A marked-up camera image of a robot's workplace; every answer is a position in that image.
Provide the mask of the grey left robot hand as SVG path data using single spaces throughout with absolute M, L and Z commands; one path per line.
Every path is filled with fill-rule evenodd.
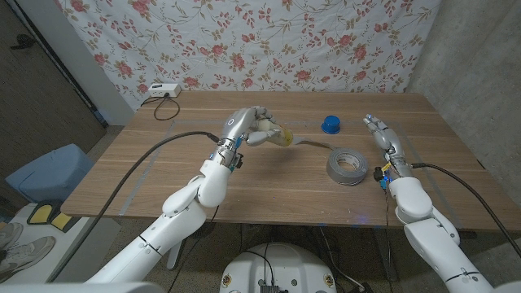
M 292 141 L 292 131 L 277 123 L 267 108 L 245 107 L 234 112 L 225 121 L 210 160 L 233 170 L 240 161 L 238 149 L 243 143 L 256 147 L 264 142 L 271 142 L 288 147 Z

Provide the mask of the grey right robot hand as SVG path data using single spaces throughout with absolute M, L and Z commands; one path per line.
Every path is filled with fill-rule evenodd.
M 367 114 L 363 122 L 375 143 L 383 150 L 385 160 L 391 164 L 390 169 L 394 172 L 392 178 L 412 177 L 412 168 L 406 162 L 405 149 L 396 132 L 371 114 Z

